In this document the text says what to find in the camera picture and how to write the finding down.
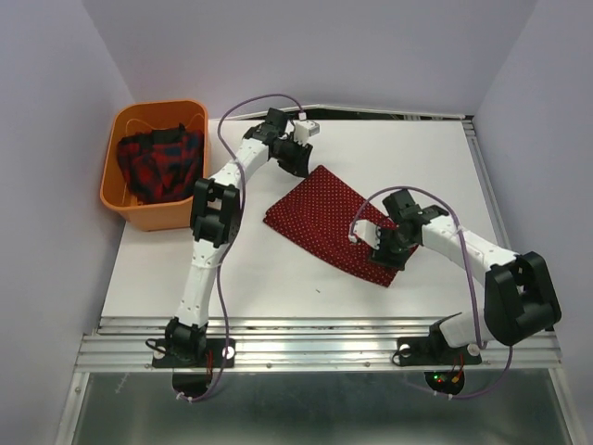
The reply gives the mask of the red polka dot skirt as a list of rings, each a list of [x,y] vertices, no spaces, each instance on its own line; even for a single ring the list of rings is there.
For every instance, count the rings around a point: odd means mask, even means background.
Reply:
[[[348,239],[364,198],[326,167],[316,167],[273,204],[263,222],[321,261],[364,281],[389,287],[397,269],[371,262],[372,249]]]

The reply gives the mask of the red black plaid skirt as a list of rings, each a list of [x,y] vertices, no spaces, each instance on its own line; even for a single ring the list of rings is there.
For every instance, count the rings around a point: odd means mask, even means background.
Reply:
[[[203,175],[204,139],[183,124],[122,138],[117,162],[129,191],[143,204],[189,198]]]

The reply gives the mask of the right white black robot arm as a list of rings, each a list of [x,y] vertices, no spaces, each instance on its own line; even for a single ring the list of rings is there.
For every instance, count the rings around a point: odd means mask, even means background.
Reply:
[[[478,356],[490,341],[512,347],[552,328],[561,307],[544,258],[495,245],[465,230],[454,210],[437,201],[421,207],[409,189],[401,188],[383,201],[393,227],[356,219],[349,238],[371,249],[375,264],[402,270],[414,248],[424,247],[460,266],[466,273],[471,308],[441,319],[425,337],[400,342],[401,365],[447,364],[470,348]]]

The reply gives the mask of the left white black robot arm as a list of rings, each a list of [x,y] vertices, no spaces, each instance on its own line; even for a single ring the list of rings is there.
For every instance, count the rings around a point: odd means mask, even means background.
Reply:
[[[206,354],[208,310],[217,271],[236,239],[245,206],[246,183],[270,159],[295,177],[309,175],[312,145],[318,123],[299,114],[287,131],[288,115],[271,108],[264,122],[251,127],[231,159],[194,188],[190,213],[193,252],[178,310],[167,324],[158,350],[187,365],[200,363]]]

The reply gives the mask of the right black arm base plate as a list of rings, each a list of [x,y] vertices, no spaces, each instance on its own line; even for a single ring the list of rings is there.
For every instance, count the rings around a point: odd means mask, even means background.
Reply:
[[[478,365],[482,363],[480,354],[473,356],[466,347],[451,348],[441,337],[400,337],[392,362],[406,366],[445,366],[460,364]]]

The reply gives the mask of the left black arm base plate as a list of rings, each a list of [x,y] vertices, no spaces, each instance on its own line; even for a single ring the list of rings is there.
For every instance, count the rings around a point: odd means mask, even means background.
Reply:
[[[151,366],[156,369],[211,369],[234,367],[235,341],[229,340],[229,346],[225,347],[224,338],[209,338],[205,351],[197,358],[189,353],[178,351],[169,346],[164,338],[149,338],[145,345],[152,351]]]

